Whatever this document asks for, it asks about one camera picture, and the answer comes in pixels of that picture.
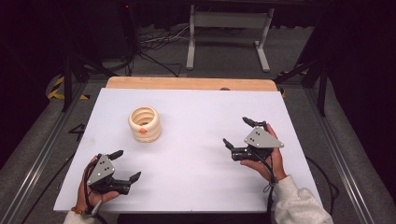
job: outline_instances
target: equipment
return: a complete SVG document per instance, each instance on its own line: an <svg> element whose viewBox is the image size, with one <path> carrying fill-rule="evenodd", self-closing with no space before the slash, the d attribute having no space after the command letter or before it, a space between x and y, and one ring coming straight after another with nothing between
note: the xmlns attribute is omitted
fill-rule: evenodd
<svg viewBox="0 0 396 224"><path fill-rule="evenodd" d="M139 179L141 172L132 175L129 180L117 180L112 177L116 169L110 161L122 156L122 154L123 150L119 150L110 155L98 154L96 160L88 164L84 171L84 183L86 183L86 185L84 185L84 194L88 207L83 213L84 217L96 217L99 220L103 219L98 214L102 200L99 201L99 203L97 203L95 206L92 206L89 200L87 185L92 189L93 192L98 192L100 194L105 194L114 190L119 194L127 195L131 185Z"/></svg>
<svg viewBox="0 0 396 224"><path fill-rule="evenodd" d="M234 161L251 160L265 161L271 155L274 147L283 147L284 144L279 142L268 133L265 121L257 122L246 117L243 121L253 128L251 133L245 138L247 147L234 147L230 142L223 138L225 146L231 150L231 157Z"/></svg>
<svg viewBox="0 0 396 224"><path fill-rule="evenodd" d="M228 142L225 138L223 138L223 142L225 146L231 150L231 157L234 161L242 161L242 160L251 160L251 161L259 161L261 162L268 173L271 175L269 180L269 185L264 188L264 192L269 191L268 194L268 203L267 203L267 222L271 223L271 214L272 214L272 194L274 191L274 186L277 184L277 179L273 171L272 158L269 165L266 161L268 157L271 156L271 153L274 151L274 147L283 147L285 146L283 143L279 142L275 137L268 133L267 123L257 122L252 119L248 119L246 117L242 118L243 121L253 128L250 134L245 138L245 142L247 143L247 147L233 147L233 145Z"/></svg>

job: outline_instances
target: wooden table edge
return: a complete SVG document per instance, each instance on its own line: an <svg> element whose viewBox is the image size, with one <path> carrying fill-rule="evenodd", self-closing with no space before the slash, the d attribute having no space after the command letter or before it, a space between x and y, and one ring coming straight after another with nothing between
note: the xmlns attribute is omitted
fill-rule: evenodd
<svg viewBox="0 0 396 224"><path fill-rule="evenodd" d="M277 91L270 79L201 77L111 77L106 88L149 90Z"/></svg>

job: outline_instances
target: black curtain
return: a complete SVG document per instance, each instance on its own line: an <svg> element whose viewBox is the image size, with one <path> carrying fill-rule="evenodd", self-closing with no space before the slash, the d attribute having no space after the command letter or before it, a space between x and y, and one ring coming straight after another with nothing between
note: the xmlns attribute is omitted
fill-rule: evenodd
<svg viewBox="0 0 396 224"><path fill-rule="evenodd" d="M49 103L46 88L62 60L34 1L0 3L0 167Z"/></svg>
<svg viewBox="0 0 396 224"><path fill-rule="evenodd" d="M395 12L389 1L343 1L327 12L300 61L325 58L337 99L394 201Z"/></svg>

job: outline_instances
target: table leg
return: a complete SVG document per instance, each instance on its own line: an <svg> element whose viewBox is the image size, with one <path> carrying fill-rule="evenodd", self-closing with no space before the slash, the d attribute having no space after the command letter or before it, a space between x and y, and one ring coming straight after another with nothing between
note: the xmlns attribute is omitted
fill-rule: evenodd
<svg viewBox="0 0 396 224"><path fill-rule="evenodd" d="M187 70L192 70L194 68L194 54L195 54L195 38L194 38L194 15L195 8L191 5L190 11L190 42L189 42L189 52L187 54Z"/></svg>
<svg viewBox="0 0 396 224"><path fill-rule="evenodd" d="M264 46L264 42L265 42L265 38L267 37L268 30L270 29L273 15L274 15L274 9L270 8L267 13L264 26L262 28L262 39L260 40L260 42L259 41L255 42L257 54L259 55L260 63L262 64L262 71L264 72L270 71L270 66L268 65L267 58L265 57L265 53L262 48Z"/></svg>

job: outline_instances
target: metal rail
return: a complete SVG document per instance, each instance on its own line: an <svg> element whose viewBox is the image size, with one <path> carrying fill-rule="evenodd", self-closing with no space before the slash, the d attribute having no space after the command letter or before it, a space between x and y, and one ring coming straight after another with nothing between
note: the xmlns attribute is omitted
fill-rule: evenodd
<svg viewBox="0 0 396 224"><path fill-rule="evenodd" d="M332 130L330 129L329 123L326 118L323 118L317 107L317 97L312 89L304 89L305 94L308 98L310 105L312 106L313 111L315 112L315 116L320 124L321 129L326 135L327 141L330 145L330 152L332 154L332 158L334 160L335 166L337 167L338 173L340 174L344 185L346 187L346 191L352 201L353 206L355 207L356 213L361 221L361 223L374 223L374 220L370 214L370 211L367 208L366 203L364 202L361 191L359 190L355 179L350 173L349 168L347 166L347 162L344 159L344 156L341 152L340 147L337 145L335 141L335 137L332 134Z"/></svg>
<svg viewBox="0 0 396 224"><path fill-rule="evenodd" d="M32 193L33 188L38 181L38 178L41 176L41 173L43 172L47 161L50 158L50 155L54 149L55 144L58 141L60 132L62 131L65 122L73 111L73 108L75 107L76 102L78 101L79 96L83 93L85 87L86 83L76 84L76 88L73 91L73 101L71 102L67 110L64 111L57 119L55 127L49 134L46 143L38 154L37 159L35 159L35 163L29 170L28 175L25 177L23 183L21 184L18 193L16 194L14 200L6 211L3 219L1 220L1 223L15 223L18 216L21 214L22 208L25 206L26 201Z"/></svg>

